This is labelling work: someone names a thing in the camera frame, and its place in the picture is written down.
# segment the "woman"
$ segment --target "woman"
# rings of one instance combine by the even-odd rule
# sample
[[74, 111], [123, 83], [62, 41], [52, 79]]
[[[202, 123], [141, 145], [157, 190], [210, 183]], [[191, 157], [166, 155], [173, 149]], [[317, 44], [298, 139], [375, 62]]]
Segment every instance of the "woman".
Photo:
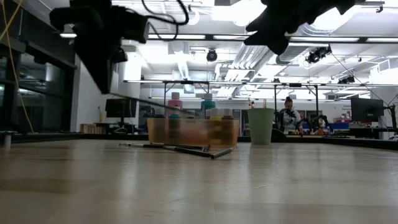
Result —
[[[297, 123], [301, 120], [300, 113], [293, 109], [293, 100], [287, 97], [285, 100], [285, 109], [280, 111], [283, 113], [284, 130], [296, 130]], [[298, 131], [303, 134], [303, 126], [299, 124]]]

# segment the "camera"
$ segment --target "camera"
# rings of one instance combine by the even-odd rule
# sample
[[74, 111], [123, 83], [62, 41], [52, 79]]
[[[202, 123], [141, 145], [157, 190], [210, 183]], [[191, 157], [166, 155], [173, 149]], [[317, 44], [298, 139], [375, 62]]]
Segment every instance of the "camera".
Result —
[[216, 50], [210, 49], [209, 52], [207, 53], [206, 59], [208, 62], [215, 62], [217, 60]]

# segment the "orange plastic container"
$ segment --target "orange plastic container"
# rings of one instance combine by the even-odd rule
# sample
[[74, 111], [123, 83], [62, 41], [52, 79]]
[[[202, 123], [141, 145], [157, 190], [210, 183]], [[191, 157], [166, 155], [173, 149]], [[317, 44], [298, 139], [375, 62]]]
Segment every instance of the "orange plastic container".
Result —
[[235, 146], [238, 120], [148, 118], [150, 143], [189, 146]]

